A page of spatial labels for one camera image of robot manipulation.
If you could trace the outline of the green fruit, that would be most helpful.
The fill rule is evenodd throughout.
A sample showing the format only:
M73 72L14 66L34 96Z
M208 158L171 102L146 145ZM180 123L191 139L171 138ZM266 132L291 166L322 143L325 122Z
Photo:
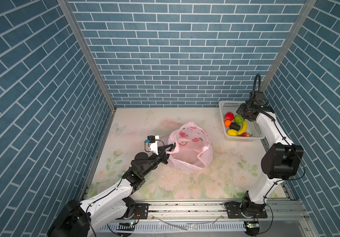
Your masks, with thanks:
M237 124L243 124L245 119L241 115L236 115L234 117L234 122Z

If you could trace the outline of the white plastic mesh basket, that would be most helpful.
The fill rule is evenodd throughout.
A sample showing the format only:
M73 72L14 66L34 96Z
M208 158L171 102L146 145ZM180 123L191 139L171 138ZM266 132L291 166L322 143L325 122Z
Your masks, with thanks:
M220 101L219 111L224 137L227 141L253 142L265 138L260 126L237 113L243 101Z

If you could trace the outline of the red fruit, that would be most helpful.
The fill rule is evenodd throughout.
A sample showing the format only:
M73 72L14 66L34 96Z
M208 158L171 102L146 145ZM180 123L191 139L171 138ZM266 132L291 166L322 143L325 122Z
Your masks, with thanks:
M228 112L225 116L224 116L224 120L230 120L230 121L232 121L232 120L234 120L234 114L233 113L231 113L231 112Z

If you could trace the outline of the yellow banana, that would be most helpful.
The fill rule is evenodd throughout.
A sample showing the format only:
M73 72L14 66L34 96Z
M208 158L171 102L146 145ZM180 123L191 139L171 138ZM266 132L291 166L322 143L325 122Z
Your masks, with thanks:
M244 122L242 123L241 129L238 131L238 136L243 135L243 134L246 132L246 129L247 129L247 122L244 121Z

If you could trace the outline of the dark avocado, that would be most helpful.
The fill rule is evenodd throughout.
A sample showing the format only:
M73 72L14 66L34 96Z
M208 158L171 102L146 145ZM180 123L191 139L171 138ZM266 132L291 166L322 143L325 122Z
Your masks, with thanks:
M233 130L236 130L236 131L239 131L241 130L241 125L240 124L237 124L235 122L232 122L229 126L230 129L233 129Z

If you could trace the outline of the orange fruit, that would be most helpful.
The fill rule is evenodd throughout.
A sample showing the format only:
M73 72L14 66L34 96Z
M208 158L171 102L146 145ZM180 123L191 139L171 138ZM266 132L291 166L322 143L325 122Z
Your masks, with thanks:
M224 126L225 126L226 128L228 128L228 127L230 127L231 123L232 123L231 120L225 120L225 121L224 121Z

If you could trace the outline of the yellow lemon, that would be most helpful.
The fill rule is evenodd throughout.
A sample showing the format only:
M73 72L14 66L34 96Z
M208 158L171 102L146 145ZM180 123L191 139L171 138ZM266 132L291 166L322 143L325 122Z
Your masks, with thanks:
M229 129L229 130L227 131L227 134L228 134L229 136L238 136L238 131L237 131L237 130L234 130L234 129Z

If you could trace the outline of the pink plastic bag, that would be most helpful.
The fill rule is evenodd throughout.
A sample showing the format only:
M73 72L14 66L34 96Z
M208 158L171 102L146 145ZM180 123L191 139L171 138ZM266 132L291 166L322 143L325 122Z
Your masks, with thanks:
M199 172L213 161L213 148L204 129L190 121L173 131L168 138L175 144L169 154L169 165L185 172Z

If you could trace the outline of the red yellow apple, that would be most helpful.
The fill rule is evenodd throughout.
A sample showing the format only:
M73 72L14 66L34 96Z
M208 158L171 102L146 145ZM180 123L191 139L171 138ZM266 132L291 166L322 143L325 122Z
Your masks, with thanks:
M249 133L245 132L241 135L241 137L251 137L251 135Z

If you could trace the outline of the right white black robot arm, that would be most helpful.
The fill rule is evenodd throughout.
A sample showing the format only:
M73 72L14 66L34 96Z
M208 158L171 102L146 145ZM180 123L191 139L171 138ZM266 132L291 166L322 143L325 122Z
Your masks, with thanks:
M251 92L249 99L240 105L237 113L248 121L256 122L269 145L261 160L262 174L242 198L241 212L251 217L264 212L266 199L272 191L296 175L304 149L286 136L274 110L265 104L263 92Z

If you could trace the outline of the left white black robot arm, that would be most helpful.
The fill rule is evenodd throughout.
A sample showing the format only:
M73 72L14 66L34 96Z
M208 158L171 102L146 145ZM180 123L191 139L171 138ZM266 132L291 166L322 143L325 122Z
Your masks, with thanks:
M131 195L145 183L145 176L167 164L176 144L158 147L157 153L136 154L122 178L105 191L82 201L70 200L47 231L48 237L94 237L97 229L119 218L131 217L136 202Z

